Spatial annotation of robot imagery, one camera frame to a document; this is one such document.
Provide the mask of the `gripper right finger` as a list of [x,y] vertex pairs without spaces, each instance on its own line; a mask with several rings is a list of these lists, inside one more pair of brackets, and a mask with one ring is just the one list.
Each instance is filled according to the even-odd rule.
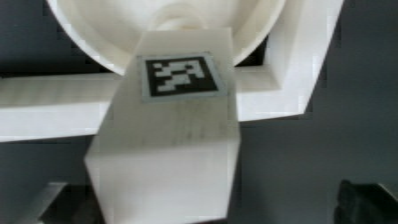
[[381,183],[340,183],[336,224],[398,224],[398,195]]

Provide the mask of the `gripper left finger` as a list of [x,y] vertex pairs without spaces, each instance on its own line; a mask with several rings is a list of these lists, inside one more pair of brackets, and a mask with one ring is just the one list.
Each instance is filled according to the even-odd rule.
[[52,182],[34,203],[29,224],[107,224],[89,185]]

